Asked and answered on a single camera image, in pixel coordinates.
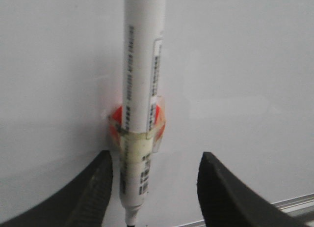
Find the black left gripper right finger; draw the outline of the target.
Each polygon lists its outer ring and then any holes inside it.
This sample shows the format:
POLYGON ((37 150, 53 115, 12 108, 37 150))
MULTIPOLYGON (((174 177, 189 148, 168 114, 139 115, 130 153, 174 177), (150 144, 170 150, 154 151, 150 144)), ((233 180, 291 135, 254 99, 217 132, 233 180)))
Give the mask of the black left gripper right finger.
POLYGON ((304 227, 237 178, 211 152, 199 164, 197 196, 208 227, 304 227))

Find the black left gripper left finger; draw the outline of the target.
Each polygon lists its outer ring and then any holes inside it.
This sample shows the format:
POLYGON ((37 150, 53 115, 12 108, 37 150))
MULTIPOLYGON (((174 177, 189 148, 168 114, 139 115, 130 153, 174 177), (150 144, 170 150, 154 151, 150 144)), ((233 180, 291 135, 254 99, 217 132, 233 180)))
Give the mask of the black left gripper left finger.
POLYGON ((100 227, 111 198, 113 164, 101 151, 71 182, 2 227, 100 227))

